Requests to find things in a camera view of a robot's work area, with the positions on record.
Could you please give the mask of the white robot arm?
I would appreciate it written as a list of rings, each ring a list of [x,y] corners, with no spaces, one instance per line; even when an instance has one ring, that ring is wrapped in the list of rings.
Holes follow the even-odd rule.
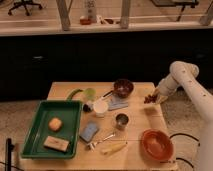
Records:
[[[170,65],[169,74],[163,78],[154,91],[156,103],[162,103],[178,87],[182,87],[205,124],[200,135],[194,171],[213,171],[213,95],[197,80],[199,68],[195,64],[175,61]]]

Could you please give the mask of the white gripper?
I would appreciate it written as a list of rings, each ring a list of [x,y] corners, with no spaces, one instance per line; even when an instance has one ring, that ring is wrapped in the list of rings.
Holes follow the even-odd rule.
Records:
[[[160,94],[157,97],[156,104],[161,104],[166,101],[168,96],[172,95],[178,87],[178,82],[171,75],[163,78],[152,94],[153,96]]]

